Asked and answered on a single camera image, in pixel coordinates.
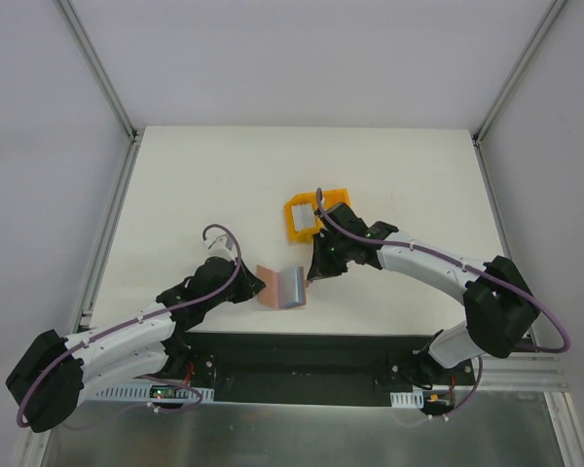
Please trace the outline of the yellow plastic bin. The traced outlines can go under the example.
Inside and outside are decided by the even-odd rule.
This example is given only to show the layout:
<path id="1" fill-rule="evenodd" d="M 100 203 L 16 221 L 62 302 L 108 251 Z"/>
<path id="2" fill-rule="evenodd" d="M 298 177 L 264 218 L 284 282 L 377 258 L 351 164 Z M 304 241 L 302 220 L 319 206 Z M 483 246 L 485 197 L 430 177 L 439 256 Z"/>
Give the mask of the yellow plastic bin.
<path id="1" fill-rule="evenodd" d="M 339 202 L 350 204 L 347 189 L 327 190 L 322 193 L 322 204 L 329 209 Z M 314 212 L 318 209 L 316 193 L 297 194 L 283 207 L 287 238 L 291 243 L 311 243 L 322 228 Z"/>

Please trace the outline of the brown leather card holder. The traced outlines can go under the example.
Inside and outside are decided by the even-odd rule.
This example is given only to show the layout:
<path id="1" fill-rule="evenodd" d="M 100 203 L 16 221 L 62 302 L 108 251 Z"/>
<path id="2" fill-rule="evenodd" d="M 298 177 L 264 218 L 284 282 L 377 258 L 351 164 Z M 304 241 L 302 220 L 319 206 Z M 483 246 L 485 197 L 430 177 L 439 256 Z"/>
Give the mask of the brown leather card holder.
<path id="1" fill-rule="evenodd" d="M 304 306 L 311 281 L 303 267 L 275 271 L 258 265 L 256 276 L 265 287 L 258 293 L 258 302 L 271 309 L 284 310 Z"/>

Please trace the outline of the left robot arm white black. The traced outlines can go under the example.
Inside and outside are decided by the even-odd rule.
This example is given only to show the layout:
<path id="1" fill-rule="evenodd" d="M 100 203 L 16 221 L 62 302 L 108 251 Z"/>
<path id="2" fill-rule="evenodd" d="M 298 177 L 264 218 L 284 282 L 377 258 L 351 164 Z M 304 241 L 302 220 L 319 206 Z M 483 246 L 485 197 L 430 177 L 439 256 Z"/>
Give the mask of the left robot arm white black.
<path id="1" fill-rule="evenodd" d="M 215 307 L 249 301 L 265 287 L 244 262 L 211 257 L 123 322 L 38 335 L 6 379 L 18 426 L 51 430 L 88 397 L 125 379 L 185 376 L 187 332 Z"/>

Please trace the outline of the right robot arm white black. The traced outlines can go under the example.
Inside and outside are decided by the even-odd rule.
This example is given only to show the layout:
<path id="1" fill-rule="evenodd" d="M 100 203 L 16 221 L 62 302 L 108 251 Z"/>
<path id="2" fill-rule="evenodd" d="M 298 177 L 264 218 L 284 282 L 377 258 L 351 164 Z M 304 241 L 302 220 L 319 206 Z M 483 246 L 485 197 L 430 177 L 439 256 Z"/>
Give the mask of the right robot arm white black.
<path id="1" fill-rule="evenodd" d="M 456 365 L 482 354 L 508 357 L 539 315 L 524 297 L 525 280 L 505 257 L 455 257 L 388 223 L 368 226 L 343 202 L 318 218 L 323 226 L 312 237 L 309 281 L 340 276 L 354 262 L 405 274 L 463 305 L 464 321 L 436 333 L 410 360 L 409 368 L 429 383 L 441 383 Z"/>

